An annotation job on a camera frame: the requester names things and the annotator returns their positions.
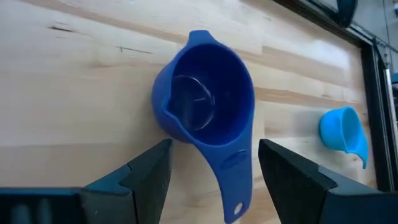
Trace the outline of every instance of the butcher block countertop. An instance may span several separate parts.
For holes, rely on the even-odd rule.
[[[375,187],[369,165],[331,151],[318,122],[368,112],[359,49],[271,0],[0,1],[0,186],[85,186],[168,136],[150,104],[156,75],[206,29],[254,82],[251,208],[236,223],[280,223],[257,157],[268,138]],[[223,223],[216,179],[195,147],[175,141],[161,223]]]

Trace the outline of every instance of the wood grain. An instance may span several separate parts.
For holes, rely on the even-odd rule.
[[[279,223],[261,138],[375,187],[371,147],[362,170],[318,137],[322,114],[351,105],[370,139],[359,49],[270,0],[2,0],[0,20],[0,186],[84,186],[166,138],[154,78],[191,30],[207,29],[244,60],[256,91],[253,200],[237,223]],[[223,223],[206,160],[180,142],[173,157],[161,223]]]

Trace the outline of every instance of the blue measuring cup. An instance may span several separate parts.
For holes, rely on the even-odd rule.
[[[237,220],[252,195],[254,89],[243,62],[207,30],[192,31],[158,74],[152,106],[169,135],[203,154],[221,190],[225,222]]]
[[[325,146],[358,155],[366,168],[368,143],[354,108],[346,106],[325,113],[320,120],[320,136]]]

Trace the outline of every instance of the measuring cup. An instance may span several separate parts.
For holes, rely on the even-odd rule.
[[[358,155],[366,168],[368,143],[354,108],[346,106],[325,113],[320,120],[320,136],[325,146]]]
[[[225,222],[237,220],[252,194],[254,89],[243,62],[207,30],[192,31],[158,74],[152,106],[166,132],[203,154],[221,190]]]

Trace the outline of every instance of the black metal frame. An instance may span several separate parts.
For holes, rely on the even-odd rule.
[[[396,50],[354,22],[348,28],[340,27],[335,22],[335,11],[318,2],[274,1],[361,49],[377,188],[385,192],[398,191],[398,153],[392,119],[395,115],[390,110],[387,67],[379,47]]]

